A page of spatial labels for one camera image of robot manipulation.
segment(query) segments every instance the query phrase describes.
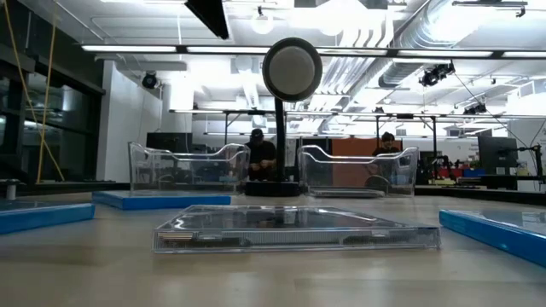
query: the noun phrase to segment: desk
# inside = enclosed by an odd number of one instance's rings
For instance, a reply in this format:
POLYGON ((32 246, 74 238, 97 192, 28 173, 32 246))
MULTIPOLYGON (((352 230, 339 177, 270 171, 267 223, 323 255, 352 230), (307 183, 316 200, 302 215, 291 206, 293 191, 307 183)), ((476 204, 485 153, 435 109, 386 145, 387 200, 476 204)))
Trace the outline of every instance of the desk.
POLYGON ((509 190, 518 189, 518 181, 536 181, 542 180, 538 176, 512 176, 512 175, 483 175, 481 185, 487 188, 505 188, 509 190))
MULTIPOLYGON (((62 198, 85 201, 86 195, 62 198)), ((544 211, 445 197, 241 196, 234 203, 371 209, 436 225, 439 209, 544 211)), ((442 229, 440 251, 155 255, 150 251, 152 228, 177 210, 96 209, 92 221, 0 236, 3 305, 422 307, 541 306, 546 301, 545 268, 448 229, 442 229)))

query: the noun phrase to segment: transparent acrylic box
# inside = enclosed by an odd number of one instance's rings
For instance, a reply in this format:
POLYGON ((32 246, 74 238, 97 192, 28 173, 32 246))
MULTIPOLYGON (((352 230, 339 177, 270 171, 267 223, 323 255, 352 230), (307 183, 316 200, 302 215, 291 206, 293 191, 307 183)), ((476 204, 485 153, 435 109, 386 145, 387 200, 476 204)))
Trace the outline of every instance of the transparent acrylic box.
POLYGON ((216 153, 172 153, 129 143, 131 194, 242 192, 250 149, 228 144, 216 153))
POLYGON ((439 248, 439 228, 333 207, 191 206, 154 231, 157 253, 439 248))
POLYGON ((300 181, 317 197, 413 196, 419 148, 377 157, 332 156, 316 145, 298 151, 300 181))

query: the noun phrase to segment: blue plastic edge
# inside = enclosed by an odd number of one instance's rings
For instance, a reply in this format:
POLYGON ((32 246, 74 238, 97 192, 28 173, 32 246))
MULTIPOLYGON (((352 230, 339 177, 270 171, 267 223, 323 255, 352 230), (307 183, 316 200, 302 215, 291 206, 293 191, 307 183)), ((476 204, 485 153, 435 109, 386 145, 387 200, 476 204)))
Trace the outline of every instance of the blue plastic edge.
POLYGON ((93 202, 121 210, 183 209, 192 205, 231 205, 231 196, 120 197, 108 192, 93 192, 93 202))
POLYGON ((0 212, 0 234, 90 220, 95 205, 78 204, 0 212))
POLYGON ((440 211, 439 221, 447 229, 546 267, 546 236, 448 210, 440 211))

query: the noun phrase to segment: man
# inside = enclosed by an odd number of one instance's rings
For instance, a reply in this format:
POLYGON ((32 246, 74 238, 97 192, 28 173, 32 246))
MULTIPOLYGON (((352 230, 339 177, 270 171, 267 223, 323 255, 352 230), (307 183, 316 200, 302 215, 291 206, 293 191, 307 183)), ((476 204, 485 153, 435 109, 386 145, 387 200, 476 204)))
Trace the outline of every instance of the man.
POLYGON ((250 135, 250 180, 273 180, 275 176, 276 148, 272 142, 264 141, 264 132, 254 129, 250 135))
POLYGON ((372 155, 375 157, 378 154, 394 154, 398 153, 400 149, 395 148, 392 145, 394 142, 394 135, 388 132, 385 132, 381 137, 381 147, 377 148, 372 155))

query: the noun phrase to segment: round lamp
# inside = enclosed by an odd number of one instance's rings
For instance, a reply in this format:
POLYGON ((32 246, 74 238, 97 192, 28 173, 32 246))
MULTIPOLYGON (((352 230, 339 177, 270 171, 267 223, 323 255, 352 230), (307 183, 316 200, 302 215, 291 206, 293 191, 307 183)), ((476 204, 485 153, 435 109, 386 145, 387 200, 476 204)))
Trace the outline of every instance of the round lamp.
POLYGON ((265 86, 281 101, 311 96, 322 78, 322 61, 313 45, 301 38, 285 38, 270 48, 262 67, 265 86))

